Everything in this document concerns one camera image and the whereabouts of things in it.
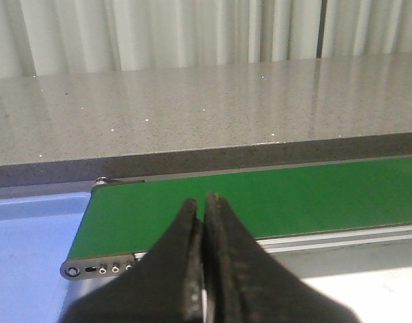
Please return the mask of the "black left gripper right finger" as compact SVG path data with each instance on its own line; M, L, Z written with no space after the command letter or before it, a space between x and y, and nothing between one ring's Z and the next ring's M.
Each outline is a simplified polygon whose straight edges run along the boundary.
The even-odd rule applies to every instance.
M230 203L211 192L204 214L207 322L358 322L268 254Z

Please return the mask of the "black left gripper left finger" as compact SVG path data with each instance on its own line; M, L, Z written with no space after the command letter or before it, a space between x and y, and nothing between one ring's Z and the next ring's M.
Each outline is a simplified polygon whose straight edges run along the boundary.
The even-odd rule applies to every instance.
M202 322L202 223L186 199L131 269L81 297L61 322Z

